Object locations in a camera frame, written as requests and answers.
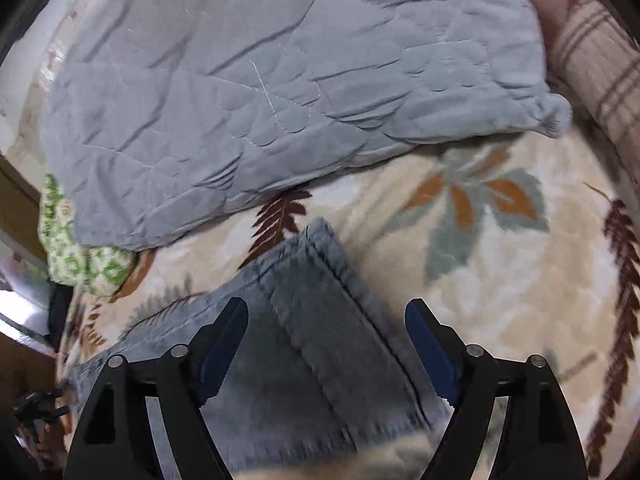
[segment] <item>folded gray cloth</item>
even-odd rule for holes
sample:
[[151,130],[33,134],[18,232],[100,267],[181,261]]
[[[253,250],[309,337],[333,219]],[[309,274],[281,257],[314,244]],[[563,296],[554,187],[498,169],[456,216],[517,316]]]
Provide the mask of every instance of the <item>folded gray cloth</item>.
[[556,137],[529,0],[104,0],[42,111],[82,245],[162,246],[417,144]]
[[[446,416],[404,327],[320,219],[215,292],[76,367],[76,414],[112,354],[144,360],[188,343],[232,296],[247,302],[249,326],[220,393],[202,408],[229,469],[327,459],[429,430]],[[157,399],[147,405],[165,479],[180,478]]]

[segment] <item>metal screw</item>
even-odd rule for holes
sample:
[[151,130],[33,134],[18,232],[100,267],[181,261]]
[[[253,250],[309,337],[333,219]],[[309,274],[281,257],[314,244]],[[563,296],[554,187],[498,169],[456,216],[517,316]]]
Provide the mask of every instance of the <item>metal screw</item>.
[[107,361],[107,364],[109,365],[109,368],[117,368],[122,364],[122,361],[123,359],[121,355],[114,355],[111,359]]
[[187,355],[189,348],[187,345],[176,345],[171,348],[171,355],[174,357],[184,357]]
[[542,355],[533,354],[531,356],[531,364],[537,368],[544,368],[546,366],[546,359]]
[[471,355],[471,357],[480,357],[482,354],[484,354],[484,348],[482,348],[480,345],[467,345],[466,353]]

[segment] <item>blue gripper pad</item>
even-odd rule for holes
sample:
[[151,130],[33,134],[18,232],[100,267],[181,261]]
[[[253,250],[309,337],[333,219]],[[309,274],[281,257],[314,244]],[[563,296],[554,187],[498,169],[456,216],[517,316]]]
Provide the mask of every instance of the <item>blue gripper pad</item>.
[[199,370],[198,400],[205,403],[220,391],[249,323],[249,309],[240,298],[231,298],[211,327],[216,334]]
[[[452,359],[458,356],[450,358],[444,348],[446,342],[441,338],[453,334],[455,339],[460,342],[460,351],[464,348],[462,341],[452,329],[442,326],[438,322],[423,300],[411,300],[407,304],[404,311],[404,322],[436,393],[439,397],[447,399],[449,404],[456,408],[460,397],[462,364],[457,366],[454,364]],[[448,329],[450,333],[445,334],[444,329]],[[456,341],[449,343],[453,349],[458,346]]]

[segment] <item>quilted comforter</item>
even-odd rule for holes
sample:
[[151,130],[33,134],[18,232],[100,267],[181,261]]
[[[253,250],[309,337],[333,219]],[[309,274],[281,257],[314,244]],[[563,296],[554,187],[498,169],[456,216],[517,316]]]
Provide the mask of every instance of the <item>quilted comforter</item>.
[[528,0],[104,0],[42,142],[81,244],[140,250],[416,144],[556,136]]

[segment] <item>beige blanket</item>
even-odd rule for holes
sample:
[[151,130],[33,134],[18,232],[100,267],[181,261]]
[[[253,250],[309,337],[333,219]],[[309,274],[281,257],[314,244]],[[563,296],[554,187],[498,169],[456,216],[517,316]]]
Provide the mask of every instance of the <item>beige blanket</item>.
[[[494,356],[544,355],[591,471],[612,470],[640,413],[640,374],[629,359],[638,333],[637,256],[625,206],[576,127],[556,140],[527,133],[424,147],[290,190],[143,253],[110,300],[77,291],[58,379],[168,306],[188,309],[190,298],[317,216],[331,222],[398,322],[409,300],[424,298],[440,322]],[[605,418],[607,407],[614,415]],[[497,401],[477,478],[491,467],[504,409]],[[603,425],[612,430],[594,446],[594,428]],[[416,434],[327,465],[236,478],[372,478],[380,468],[413,478],[433,447]]]

